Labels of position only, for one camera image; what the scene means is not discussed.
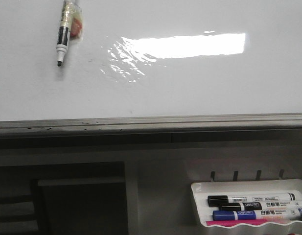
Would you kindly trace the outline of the pink eraser strip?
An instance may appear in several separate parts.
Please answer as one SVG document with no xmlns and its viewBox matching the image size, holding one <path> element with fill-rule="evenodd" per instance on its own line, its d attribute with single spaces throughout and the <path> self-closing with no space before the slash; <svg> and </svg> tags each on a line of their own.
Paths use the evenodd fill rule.
<svg viewBox="0 0 302 235">
<path fill-rule="evenodd" d="M 223 220 L 223 221 L 207 221 L 207 226 L 219 225 L 224 227 L 233 227 L 239 224 L 261 225 L 268 222 L 266 219 L 251 219 L 251 220 Z"/>
</svg>

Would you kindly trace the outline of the dark chair with white edge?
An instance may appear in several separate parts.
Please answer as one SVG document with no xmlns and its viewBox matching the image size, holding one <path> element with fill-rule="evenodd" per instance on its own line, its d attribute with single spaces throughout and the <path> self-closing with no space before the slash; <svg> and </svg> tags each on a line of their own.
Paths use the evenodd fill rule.
<svg viewBox="0 0 302 235">
<path fill-rule="evenodd" d="M 124 163 L 0 166 L 0 235 L 126 234 Z"/>
</svg>

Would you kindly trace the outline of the black capped marker upper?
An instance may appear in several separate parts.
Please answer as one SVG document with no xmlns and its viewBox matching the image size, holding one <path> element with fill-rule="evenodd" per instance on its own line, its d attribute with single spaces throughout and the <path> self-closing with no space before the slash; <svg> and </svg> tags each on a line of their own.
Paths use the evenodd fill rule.
<svg viewBox="0 0 302 235">
<path fill-rule="evenodd" d="M 286 193 L 268 193 L 268 194 L 251 194 L 251 195 L 209 195 L 207 201 L 210 207 L 216 207 L 226 203 L 240 202 L 259 202 L 259 201 L 294 201 L 296 194 Z"/>
</svg>

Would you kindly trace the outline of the black capped marker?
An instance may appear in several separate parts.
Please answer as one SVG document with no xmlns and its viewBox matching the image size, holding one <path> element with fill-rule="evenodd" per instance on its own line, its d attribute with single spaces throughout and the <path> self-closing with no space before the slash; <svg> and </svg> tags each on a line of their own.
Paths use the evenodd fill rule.
<svg viewBox="0 0 302 235">
<path fill-rule="evenodd" d="M 302 200 L 297 201 L 261 201 L 228 203 L 219 207 L 221 211 L 256 211 L 302 209 Z"/>
<path fill-rule="evenodd" d="M 286 193 L 268 193 L 268 194 L 251 194 L 251 195 L 209 195 L 207 201 L 210 207 L 216 207 L 226 203 L 240 202 L 259 202 L 259 201 L 294 201 L 296 194 Z"/>
</svg>

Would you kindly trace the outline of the black capped marker middle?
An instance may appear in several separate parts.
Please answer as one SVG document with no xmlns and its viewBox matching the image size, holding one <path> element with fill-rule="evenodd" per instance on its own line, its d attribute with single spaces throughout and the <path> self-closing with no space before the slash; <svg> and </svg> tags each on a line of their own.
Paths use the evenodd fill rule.
<svg viewBox="0 0 302 235">
<path fill-rule="evenodd" d="M 302 200 L 297 201 L 261 201 L 228 203 L 219 207 L 221 211 L 256 211 L 302 209 Z"/>
</svg>

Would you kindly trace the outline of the red round magnet in tape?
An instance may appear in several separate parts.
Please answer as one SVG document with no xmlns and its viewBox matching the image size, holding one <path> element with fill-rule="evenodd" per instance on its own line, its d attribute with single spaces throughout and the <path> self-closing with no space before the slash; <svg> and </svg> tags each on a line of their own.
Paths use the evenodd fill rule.
<svg viewBox="0 0 302 235">
<path fill-rule="evenodd" d="M 79 6 L 76 6 L 72 18 L 70 37 L 73 39 L 80 38 L 82 29 L 83 29 L 82 10 Z"/>
</svg>

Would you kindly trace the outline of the white whiteboard with grey frame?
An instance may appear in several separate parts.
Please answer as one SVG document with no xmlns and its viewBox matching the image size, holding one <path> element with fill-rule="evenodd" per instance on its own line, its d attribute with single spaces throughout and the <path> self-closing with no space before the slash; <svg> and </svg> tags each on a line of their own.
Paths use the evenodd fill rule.
<svg viewBox="0 0 302 235">
<path fill-rule="evenodd" d="M 0 136 L 302 127 L 302 0 L 0 0 Z"/>
</svg>

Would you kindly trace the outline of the white black whiteboard marker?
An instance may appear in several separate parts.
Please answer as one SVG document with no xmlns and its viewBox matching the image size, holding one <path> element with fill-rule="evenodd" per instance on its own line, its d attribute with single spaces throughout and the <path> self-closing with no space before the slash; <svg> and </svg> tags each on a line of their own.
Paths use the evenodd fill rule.
<svg viewBox="0 0 302 235">
<path fill-rule="evenodd" d="M 70 31 L 73 15 L 75 12 L 75 0 L 65 0 L 61 11 L 61 20 L 58 31 L 58 40 L 56 45 L 57 66 L 60 67 L 68 51 L 70 41 Z"/>
</svg>

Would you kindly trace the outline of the white plastic marker tray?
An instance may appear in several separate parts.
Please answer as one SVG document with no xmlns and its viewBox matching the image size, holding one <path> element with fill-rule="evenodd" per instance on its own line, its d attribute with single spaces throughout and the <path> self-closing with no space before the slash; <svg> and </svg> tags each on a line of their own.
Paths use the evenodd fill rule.
<svg viewBox="0 0 302 235">
<path fill-rule="evenodd" d="M 210 195 L 259 195 L 260 193 L 299 192 L 302 198 L 302 180 L 266 180 L 266 181 L 238 181 L 213 182 L 191 184 L 192 201 L 197 223 L 202 235 L 302 235 L 302 221 L 291 221 L 287 224 L 268 222 L 261 225 L 239 224 L 232 227 L 206 224 L 212 221 L 212 211 L 207 198 Z"/>
</svg>

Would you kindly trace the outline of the blue capped marker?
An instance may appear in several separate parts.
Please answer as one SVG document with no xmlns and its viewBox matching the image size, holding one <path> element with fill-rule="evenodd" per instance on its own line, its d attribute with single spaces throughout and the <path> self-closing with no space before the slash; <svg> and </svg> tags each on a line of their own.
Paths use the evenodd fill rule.
<svg viewBox="0 0 302 235">
<path fill-rule="evenodd" d="M 256 211 L 213 211 L 214 221 L 234 221 L 253 219 L 289 219 L 297 220 L 302 217 L 302 209 L 289 210 L 256 210 Z"/>
</svg>

